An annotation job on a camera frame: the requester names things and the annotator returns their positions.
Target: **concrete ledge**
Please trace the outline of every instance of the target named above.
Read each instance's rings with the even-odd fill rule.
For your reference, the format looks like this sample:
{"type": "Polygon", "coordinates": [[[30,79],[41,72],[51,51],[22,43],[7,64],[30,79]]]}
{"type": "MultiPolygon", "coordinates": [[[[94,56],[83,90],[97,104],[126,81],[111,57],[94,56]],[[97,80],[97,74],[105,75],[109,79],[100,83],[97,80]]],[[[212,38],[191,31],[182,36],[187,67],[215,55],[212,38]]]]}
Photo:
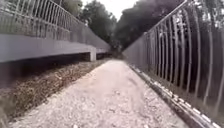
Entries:
{"type": "Polygon", "coordinates": [[[0,34],[0,62],[76,53],[90,53],[90,60],[96,60],[98,52],[106,51],[78,42],[0,34]]]}
{"type": "Polygon", "coordinates": [[[170,94],[167,92],[158,82],[154,81],[134,66],[129,66],[169,105],[173,111],[176,112],[180,118],[184,120],[186,124],[188,124],[190,128],[216,128],[211,122],[206,121],[200,114],[194,112],[193,108],[189,108],[184,102],[181,102],[179,98],[176,99],[173,96],[173,93],[170,94]]]}

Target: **gravel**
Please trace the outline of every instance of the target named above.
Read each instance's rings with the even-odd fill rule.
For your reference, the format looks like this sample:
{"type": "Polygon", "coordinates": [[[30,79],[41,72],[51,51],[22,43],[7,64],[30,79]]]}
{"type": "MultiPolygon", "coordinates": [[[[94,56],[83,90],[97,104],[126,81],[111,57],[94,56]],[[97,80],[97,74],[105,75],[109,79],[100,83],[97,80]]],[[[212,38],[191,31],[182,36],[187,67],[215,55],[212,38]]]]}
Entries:
{"type": "Polygon", "coordinates": [[[123,61],[108,61],[69,85],[10,127],[188,128],[123,61]]]}

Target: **handrail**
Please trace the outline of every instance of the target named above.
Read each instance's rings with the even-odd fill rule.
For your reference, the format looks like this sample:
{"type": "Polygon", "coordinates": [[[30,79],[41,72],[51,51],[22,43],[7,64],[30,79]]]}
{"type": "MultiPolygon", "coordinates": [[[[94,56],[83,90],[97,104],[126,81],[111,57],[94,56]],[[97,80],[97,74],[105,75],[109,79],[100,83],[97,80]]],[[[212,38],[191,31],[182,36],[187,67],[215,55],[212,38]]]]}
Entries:
{"type": "Polygon", "coordinates": [[[218,1],[185,0],[123,55],[172,91],[173,97],[176,94],[199,110],[208,123],[224,127],[224,16],[220,13],[224,7],[218,1]],[[206,14],[213,18],[206,19],[206,14]]]}
{"type": "Polygon", "coordinates": [[[52,0],[28,2],[24,4],[23,0],[16,0],[16,10],[10,10],[6,4],[0,8],[1,33],[88,43],[101,49],[110,49],[90,28],[52,0]]]}

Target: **vegetation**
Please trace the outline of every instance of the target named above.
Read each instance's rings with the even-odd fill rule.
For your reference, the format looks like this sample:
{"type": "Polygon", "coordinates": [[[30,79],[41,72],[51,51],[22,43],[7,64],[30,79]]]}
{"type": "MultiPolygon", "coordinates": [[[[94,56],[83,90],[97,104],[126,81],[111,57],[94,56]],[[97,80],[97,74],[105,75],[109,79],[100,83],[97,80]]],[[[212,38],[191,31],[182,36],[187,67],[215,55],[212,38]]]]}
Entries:
{"type": "Polygon", "coordinates": [[[82,1],[81,0],[53,0],[58,5],[61,4],[61,6],[68,12],[70,12],[75,17],[78,17],[81,8],[82,8],[82,1]]]}
{"type": "Polygon", "coordinates": [[[139,0],[133,8],[123,11],[115,30],[116,40],[123,48],[128,47],[181,2],[182,0],[139,0]]]}
{"type": "Polygon", "coordinates": [[[112,37],[117,19],[109,13],[103,4],[93,0],[87,4],[80,14],[83,21],[100,38],[112,45],[112,37]]]}

